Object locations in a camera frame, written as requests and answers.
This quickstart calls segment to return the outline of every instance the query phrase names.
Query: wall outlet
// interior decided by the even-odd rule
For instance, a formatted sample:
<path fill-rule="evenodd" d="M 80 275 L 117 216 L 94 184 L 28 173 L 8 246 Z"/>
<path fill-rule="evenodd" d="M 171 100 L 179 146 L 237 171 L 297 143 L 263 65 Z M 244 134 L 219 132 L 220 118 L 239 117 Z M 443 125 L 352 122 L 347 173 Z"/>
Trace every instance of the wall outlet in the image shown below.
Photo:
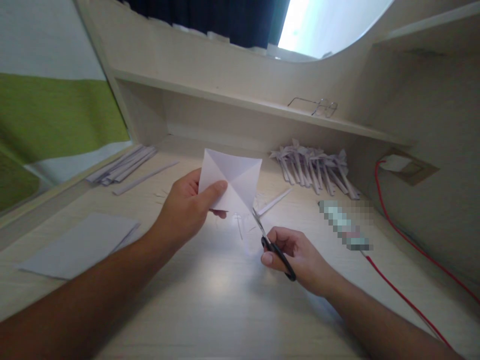
<path fill-rule="evenodd" d="M 440 170 L 438 167 L 433 166 L 432 164 L 422 161 L 416 157 L 413 157 L 412 155 L 394 147 L 388 150 L 385 155 L 382 156 L 382 158 L 389 155 L 398 155 L 404 158 L 411 159 L 411 162 L 401 171 L 392 172 L 392 174 L 394 174 L 397 178 L 402 179 L 404 182 L 410 184 L 411 186 L 417 185 L 418 183 L 422 182 L 426 178 L 429 178 L 438 170 Z"/>

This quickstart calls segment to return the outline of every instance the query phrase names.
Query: curtain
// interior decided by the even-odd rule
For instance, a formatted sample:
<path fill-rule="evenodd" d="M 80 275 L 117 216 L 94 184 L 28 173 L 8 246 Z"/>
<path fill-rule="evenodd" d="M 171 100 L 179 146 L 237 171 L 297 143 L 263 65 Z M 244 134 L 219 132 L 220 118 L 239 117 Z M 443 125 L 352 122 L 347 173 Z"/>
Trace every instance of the curtain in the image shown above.
<path fill-rule="evenodd" d="M 230 39 L 243 48 L 278 45 L 290 0 L 118 0 L 147 17 Z"/>
<path fill-rule="evenodd" d="M 72 0 L 2 0 L 0 212 L 131 145 Z"/>

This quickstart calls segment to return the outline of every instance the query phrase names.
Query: left hand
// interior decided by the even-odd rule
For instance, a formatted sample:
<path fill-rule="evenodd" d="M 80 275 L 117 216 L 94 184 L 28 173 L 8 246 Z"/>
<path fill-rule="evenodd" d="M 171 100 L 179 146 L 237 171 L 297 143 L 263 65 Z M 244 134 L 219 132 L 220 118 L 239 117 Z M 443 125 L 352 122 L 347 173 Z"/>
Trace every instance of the left hand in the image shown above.
<path fill-rule="evenodd" d="M 202 169 L 198 168 L 175 181 L 163 204 L 160 215 L 152 226 L 162 237 L 167 236 L 178 248 L 193 238 L 205 223 L 210 207 L 227 190 L 226 181 L 217 181 L 199 194 L 199 180 Z M 212 210 L 225 219 L 225 211 Z"/>

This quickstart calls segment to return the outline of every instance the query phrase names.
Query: red wire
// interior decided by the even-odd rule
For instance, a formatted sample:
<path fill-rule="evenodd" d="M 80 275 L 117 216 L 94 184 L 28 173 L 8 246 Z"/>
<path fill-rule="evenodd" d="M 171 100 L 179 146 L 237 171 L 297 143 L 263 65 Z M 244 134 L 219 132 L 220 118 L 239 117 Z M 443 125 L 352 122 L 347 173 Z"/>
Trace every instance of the red wire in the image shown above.
<path fill-rule="evenodd" d="M 385 208 L 385 204 L 384 204 L 384 200 L 382 198 L 382 190 L 380 189 L 380 182 L 379 182 L 379 166 L 381 163 L 385 163 L 385 160 L 382 160 L 382 161 L 378 161 L 375 165 L 375 182 L 376 182 L 376 188 L 378 189 L 378 197 L 380 198 L 380 204 L 381 204 L 381 208 L 383 209 L 383 213 L 385 214 L 385 217 L 386 219 L 388 220 L 388 222 L 390 223 L 391 227 L 395 229 L 395 231 L 397 233 L 400 234 L 400 236 L 402 238 L 404 238 L 411 246 L 413 246 L 420 254 L 422 254 L 424 257 L 426 257 L 428 260 L 430 260 L 432 263 L 434 263 L 436 266 L 438 266 L 441 270 L 443 270 L 443 272 L 445 274 L 447 274 L 449 277 L 451 277 L 453 280 L 455 280 L 455 282 L 460 285 L 462 288 L 464 288 L 466 290 L 467 293 L 470 294 L 470 296 L 472 298 L 475 299 L 475 301 L 477 303 L 480 304 L 480 299 L 478 297 L 475 296 L 475 294 L 468 288 L 464 285 L 463 282 L 461 282 L 459 279 L 457 279 L 457 277 L 455 275 L 453 275 L 450 271 L 448 271 L 445 267 L 443 267 L 442 265 L 440 265 L 438 262 L 436 262 L 435 260 L 433 260 L 425 251 L 423 251 L 422 249 L 420 249 L 417 245 L 415 245 L 413 242 L 411 242 L 396 226 L 395 224 L 392 222 L 392 220 L 390 219 L 390 216 L 389 216 L 389 213 L 387 212 L 387 209 Z"/>
<path fill-rule="evenodd" d="M 373 260 L 370 258 L 370 256 L 368 255 L 365 255 L 365 258 L 368 260 L 368 262 L 373 266 L 373 268 L 376 270 L 376 272 L 382 277 L 383 280 L 386 281 L 386 283 L 388 285 L 390 285 L 390 287 L 395 290 L 395 292 L 400 295 L 400 297 L 408 304 L 410 305 L 410 307 L 415 310 L 417 312 L 418 315 L 421 316 L 422 319 L 424 319 L 428 325 L 433 329 L 433 331 L 435 331 L 437 333 L 437 335 L 440 337 L 440 339 L 443 340 L 443 342 L 450 348 L 453 350 L 452 346 L 449 344 L 449 342 L 447 341 L 447 339 L 444 338 L 444 336 L 440 333 L 440 331 L 435 327 L 435 325 L 433 325 L 430 320 L 427 319 L 427 317 L 410 301 L 408 300 L 405 295 L 403 295 L 400 290 L 398 290 L 395 285 L 393 285 L 386 277 L 385 275 L 382 274 L 382 272 L 379 270 L 379 268 L 375 265 L 375 263 L 373 262 Z"/>

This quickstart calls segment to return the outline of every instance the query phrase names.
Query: desk surface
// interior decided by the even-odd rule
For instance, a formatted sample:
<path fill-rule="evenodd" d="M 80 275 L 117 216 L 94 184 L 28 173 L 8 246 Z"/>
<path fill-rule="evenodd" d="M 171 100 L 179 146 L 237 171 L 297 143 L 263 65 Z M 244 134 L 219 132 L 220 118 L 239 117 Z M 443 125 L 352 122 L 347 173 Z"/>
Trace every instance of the desk surface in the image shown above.
<path fill-rule="evenodd" d="M 278 164 L 263 153 L 168 136 L 158 154 L 123 184 L 179 160 L 121 196 L 115 186 L 93 186 L 57 214 L 0 252 L 0 319 L 19 311 L 63 281 L 22 272 L 14 265 L 76 225 L 91 212 L 141 221 L 145 232 L 162 208 L 173 182 L 201 166 L 204 148 L 262 157 L 255 205 L 261 208 L 290 186 Z M 342 245 L 319 214 L 323 191 L 295 185 L 262 222 L 303 231 L 325 259 L 347 279 L 415 325 L 422 320 L 378 276 L 358 251 Z M 463 356 L 480 357 L 480 309 L 463 291 L 427 263 L 374 210 L 337 190 L 335 200 L 373 243 L 369 254 L 383 273 L 437 326 Z M 367 357 L 333 308 L 264 268 L 260 230 L 251 216 L 209 215 L 200 233 L 154 277 L 125 314 L 122 325 L 98 354 L 118 357 Z"/>

